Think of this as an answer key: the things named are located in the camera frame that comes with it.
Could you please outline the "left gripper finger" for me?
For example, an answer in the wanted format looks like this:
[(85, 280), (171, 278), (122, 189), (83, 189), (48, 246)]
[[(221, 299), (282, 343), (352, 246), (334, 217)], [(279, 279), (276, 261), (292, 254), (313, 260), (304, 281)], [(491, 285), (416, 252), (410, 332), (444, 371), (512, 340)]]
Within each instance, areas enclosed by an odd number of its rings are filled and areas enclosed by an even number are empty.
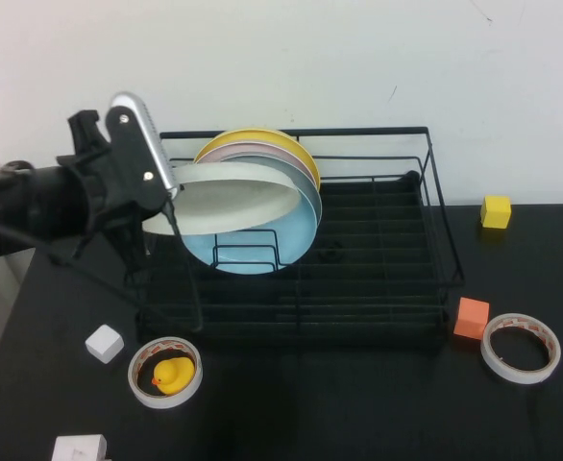
[(149, 267), (149, 254), (141, 222), (134, 217), (121, 220), (118, 226), (119, 253), (126, 266), (125, 283)]

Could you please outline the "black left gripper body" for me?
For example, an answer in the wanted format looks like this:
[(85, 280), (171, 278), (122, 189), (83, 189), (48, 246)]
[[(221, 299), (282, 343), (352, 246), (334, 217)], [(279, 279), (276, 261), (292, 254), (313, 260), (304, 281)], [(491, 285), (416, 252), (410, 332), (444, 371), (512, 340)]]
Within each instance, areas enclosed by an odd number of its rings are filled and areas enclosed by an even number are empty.
[(98, 120), (94, 109), (69, 117), (75, 154), (57, 158), (85, 193), (86, 226), (77, 249), (101, 232), (121, 247), (142, 251), (142, 222), (162, 210), (167, 188), (134, 110), (109, 110), (109, 137), (100, 132)]

